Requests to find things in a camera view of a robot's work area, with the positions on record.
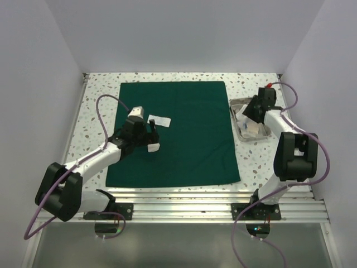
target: metal tray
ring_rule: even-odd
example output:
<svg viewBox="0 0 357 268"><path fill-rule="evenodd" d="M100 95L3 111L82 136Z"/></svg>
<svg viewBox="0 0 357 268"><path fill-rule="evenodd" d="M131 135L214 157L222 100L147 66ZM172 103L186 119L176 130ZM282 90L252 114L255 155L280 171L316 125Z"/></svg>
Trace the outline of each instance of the metal tray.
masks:
<svg viewBox="0 0 357 268"><path fill-rule="evenodd" d="M243 142L263 140L271 134L271 130L269 127L263 125L262 123L259 123L259 133L260 133L259 136L252 137L252 138L244 138L242 136L242 132L238 127L235 114L239 112L239 110L243 107L243 105L248 104L251 100L252 98L239 98L239 99L231 99L229 101L230 113L232 114L234 119L233 121L234 121L235 130L237 131L238 139Z"/></svg>

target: green cloth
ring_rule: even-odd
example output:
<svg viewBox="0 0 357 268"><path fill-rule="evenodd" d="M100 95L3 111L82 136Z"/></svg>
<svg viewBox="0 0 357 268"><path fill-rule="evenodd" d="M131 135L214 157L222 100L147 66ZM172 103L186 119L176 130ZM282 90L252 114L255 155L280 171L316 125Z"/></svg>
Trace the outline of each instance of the green cloth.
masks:
<svg viewBox="0 0 357 268"><path fill-rule="evenodd" d="M122 83L120 99L169 117L157 126L160 149L138 147L108 169L106 186L151 188L222 185L240 181L224 82ZM115 129L127 113L118 106Z"/></svg>

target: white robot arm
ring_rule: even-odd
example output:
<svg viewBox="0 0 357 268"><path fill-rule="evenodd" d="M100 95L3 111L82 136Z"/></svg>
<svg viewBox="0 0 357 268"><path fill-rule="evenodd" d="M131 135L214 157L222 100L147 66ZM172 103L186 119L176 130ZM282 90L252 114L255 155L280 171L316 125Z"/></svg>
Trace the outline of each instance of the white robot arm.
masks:
<svg viewBox="0 0 357 268"><path fill-rule="evenodd" d="M62 221L70 220L79 212L117 212L115 198L112 195L103 190L85 191L83 185L103 168L131 154L135 147L158 143L159 136L155 122L150 120L151 132L148 132L143 113L142 107L133 108L123 127L115 131L114 135L108 138L107 143L103 143L95 150L100 151L95 156L89 157L93 154L90 152L80 159L63 165L56 162L51 164L37 192L35 203L39 205L60 176L76 165L77 167L51 193L43 208Z"/></svg>
<svg viewBox="0 0 357 268"><path fill-rule="evenodd" d="M276 107L275 103L275 89L259 88L258 95L253 97L243 112L244 115L255 122L268 126L279 138L279 143L274 158L274 174L254 192L249 204L232 209L238 211L238 213L268 194L274 193L290 183L303 182L316 174L317 142L296 131L296 125L287 116L283 119L282 114L285 111L282 111L282 107ZM287 190L288 188L263 199L259 204L248 210L241 220L265 220L267 216L274 216L275 220L281 219L280 213L277 213L280 211L278 203L280 197Z"/></svg>

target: white wall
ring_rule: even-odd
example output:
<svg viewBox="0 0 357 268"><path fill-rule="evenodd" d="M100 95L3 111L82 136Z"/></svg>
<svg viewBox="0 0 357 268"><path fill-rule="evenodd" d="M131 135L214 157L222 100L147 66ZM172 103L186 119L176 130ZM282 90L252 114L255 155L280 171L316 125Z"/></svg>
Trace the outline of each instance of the white wall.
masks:
<svg viewBox="0 0 357 268"><path fill-rule="evenodd" d="M356 13L355 0L326 0L283 75L299 93L293 119L316 132L330 152L331 173L314 192L325 199L345 267L357 262ZM322 154L319 160L321 174Z"/></svg>
<svg viewBox="0 0 357 268"><path fill-rule="evenodd" d="M43 0L0 1L0 267L20 267L46 166L64 151L81 73Z"/></svg>
<svg viewBox="0 0 357 268"><path fill-rule="evenodd" d="M282 73L324 0L46 0L82 71Z"/></svg>

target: speckled white table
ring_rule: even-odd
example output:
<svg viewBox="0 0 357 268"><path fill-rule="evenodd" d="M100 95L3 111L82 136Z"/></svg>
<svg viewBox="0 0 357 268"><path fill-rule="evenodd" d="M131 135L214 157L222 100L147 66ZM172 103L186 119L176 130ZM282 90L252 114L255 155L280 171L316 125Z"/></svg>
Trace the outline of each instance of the speckled white table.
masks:
<svg viewBox="0 0 357 268"><path fill-rule="evenodd" d="M102 128L95 112L96 99L106 93L119 95L120 84L124 82L179 82L179 81L224 81L229 99L251 97L258 92L258 87L268 82L278 81L273 73L91 73L81 103L78 119L70 142L66 161L75 160L89 151L96 149L104 140ZM282 92L277 89L277 105L285 107ZM100 112L103 121L112 134L118 103L103 99ZM273 160L278 139L272 135L258 142L244 143L238 140L233 131L235 152L241 181L229 185L200 186L189 188L150 188L150 192L253 192L262 186L273 174ZM106 189L107 169L101 170L85 185L85 189ZM143 189L121 189L140 192ZM295 187L294 192L309 192L307 186Z"/></svg>

